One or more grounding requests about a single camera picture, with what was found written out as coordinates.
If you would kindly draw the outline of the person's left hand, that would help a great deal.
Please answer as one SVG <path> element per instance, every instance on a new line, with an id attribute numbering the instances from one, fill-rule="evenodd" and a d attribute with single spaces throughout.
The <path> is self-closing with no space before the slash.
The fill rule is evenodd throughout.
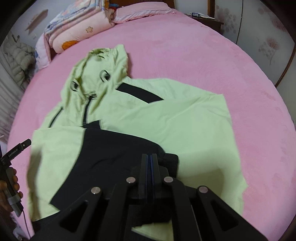
<path id="1" fill-rule="evenodd" d="M 18 179 L 14 168 L 1 169 L 1 207 L 20 217 L 23 212 L 22 194 L 19 192 Z"/>

